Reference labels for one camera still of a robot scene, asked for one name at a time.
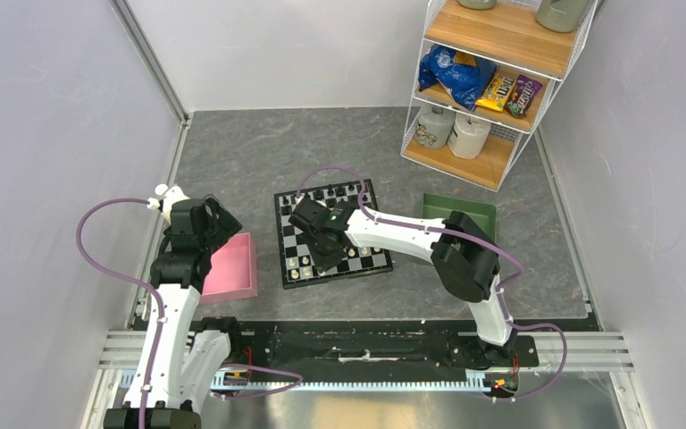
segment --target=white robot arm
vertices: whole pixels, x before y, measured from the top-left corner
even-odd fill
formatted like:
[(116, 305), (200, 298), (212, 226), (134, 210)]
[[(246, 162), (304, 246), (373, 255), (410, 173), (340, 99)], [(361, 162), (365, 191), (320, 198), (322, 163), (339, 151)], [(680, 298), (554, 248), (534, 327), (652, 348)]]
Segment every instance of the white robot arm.
[[(152, 308), (136, 377), (123, 408), (106, 410), (104, 429), (137, 429), (141, 406), (146, 409), (146, 427), (199, 429), (199, 413), (214, 375), (231, 352), (240, 352), (238, 322), (223, 317), (202, 319), (185, 355), (211, 256), (242, 225), (213, 196), (189, 198), (180, 187), (165, 185), (156, 193), (162, 199), (150, 198), (148, 206), (161, 211), (170, 224), (151, 264), (151, 284), (162, 298), (164, 315)], [(156, 354), (149, 367), (152, 349)]]
[[(492, 243), (490, 237), (466, 214), (453, 212), (448, 219), (412, 219), (381, 214), (372, 209), (368, 215), (353, 202), (339, 202), (332, 209), (311, 199), (297, 201), (290, 223), (302, 231), (300, 239), (312, 254), (317, 270), (339, 264), (347, 248), (385, 248), (419, 257), (435, 266), (443, 286), (467, 302), (477, 323), (478, 336), (494, 353), (507, 357), (516, 331), (504, 318), (495, 293), (498, 255), (468, 240), (432, 229), (461, 231)], [(389, 223), (373, 219), (388, 219)], [(407, 229), (393, 223), (420, 225)]]

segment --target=marble-pattern floor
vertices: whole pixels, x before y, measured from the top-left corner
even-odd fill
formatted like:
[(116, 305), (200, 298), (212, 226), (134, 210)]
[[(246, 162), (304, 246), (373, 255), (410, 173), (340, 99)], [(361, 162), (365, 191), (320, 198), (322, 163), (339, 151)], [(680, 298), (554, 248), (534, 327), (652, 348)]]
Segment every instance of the marble-pattern floor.
[[(241, 320), (453, 319), (471, 317), (431, 266), (393, 254), (392, 273), (282, 289), (272, 195), (295, 189), (326, 164), (372, 179), (380, 210), (418, 217), (424, 192), (491, 203), (497, 244), (527, 272), (506, 288), (516, 318), (584, 317), (580, 285), (540, 154), (530, 144), (496, 193), (399, 155), (405, 107), (198, 112), (177, 183), (189, 195), (213, 193), (256, 242), (259, 297), (203, 305), (197, 316)], [(309, 186), (350, 180), (324, 172)], [(514, 268), (502, 263), (502, 275)]]

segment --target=candy package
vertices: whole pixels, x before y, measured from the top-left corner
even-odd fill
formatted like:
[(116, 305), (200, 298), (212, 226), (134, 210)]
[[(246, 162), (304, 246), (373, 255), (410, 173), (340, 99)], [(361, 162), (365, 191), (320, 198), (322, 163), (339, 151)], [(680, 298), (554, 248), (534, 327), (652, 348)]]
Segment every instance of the candy package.
[(543, 85), (540, 82), (520, 74), (516, 80), (514, 92), (506, 103), (506, 110), (517, 118), (523, 118), (527, 115), (527, 110), (530, 109), (535, 95), (542, 88)]
[(490, 60), (435, 45), (419, 62), (419, 90), (440, 83), (454, 101), (471, 110), (495, 70)]
[(514, 87), (514, 82), (515, 81), (513, 79), (496, 73), (496, 75), (493, 76), (493, 80), (490, 81), (488, 87), (485, 88), (485, 93), (482, 94), (482, 97), (480, 97), (479, 100), (477, 100), (476, 105), (487, 107), (497, 112), (503, 112), (504, 105), (511, 96), (511, 90)]

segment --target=bottle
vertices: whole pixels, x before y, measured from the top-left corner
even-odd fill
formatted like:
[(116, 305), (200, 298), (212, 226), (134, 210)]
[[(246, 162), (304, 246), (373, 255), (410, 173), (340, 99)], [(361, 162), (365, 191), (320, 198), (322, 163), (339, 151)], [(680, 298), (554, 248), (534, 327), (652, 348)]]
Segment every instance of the bottle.
[(580, 26), (593, 0), (543, 0), (535, 14), (538, 24), (558, 33), (571, 33)]
[(448, 134), (454, 124), (456, 114), (444, 112), (442, 107), (433, 106), (432, 112), (420, 115), (416, 120), (414, 137), (420, 145), (431, 149), (440, 149), (446, 145)]
[(470, 9), (485, 11), (496, 5), (496, 0), (459, 0), (459, 4)]
[(490, 134), (490, 122), (471, 116), (457, 116), (454, 128), (448, 137), (448, 147), (459, 158), (473, 159), (482, 151), (488, 134)]

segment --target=pink box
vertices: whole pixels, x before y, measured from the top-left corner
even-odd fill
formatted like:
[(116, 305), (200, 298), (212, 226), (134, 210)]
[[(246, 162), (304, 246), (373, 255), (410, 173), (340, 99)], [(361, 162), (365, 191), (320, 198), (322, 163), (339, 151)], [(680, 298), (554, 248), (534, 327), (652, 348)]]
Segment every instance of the pink box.
[(204, 280), (201, 304), (253, 298), (256, 289), (256, 246), (251, 234), (236, 234), (212, 255), (212, 270)]

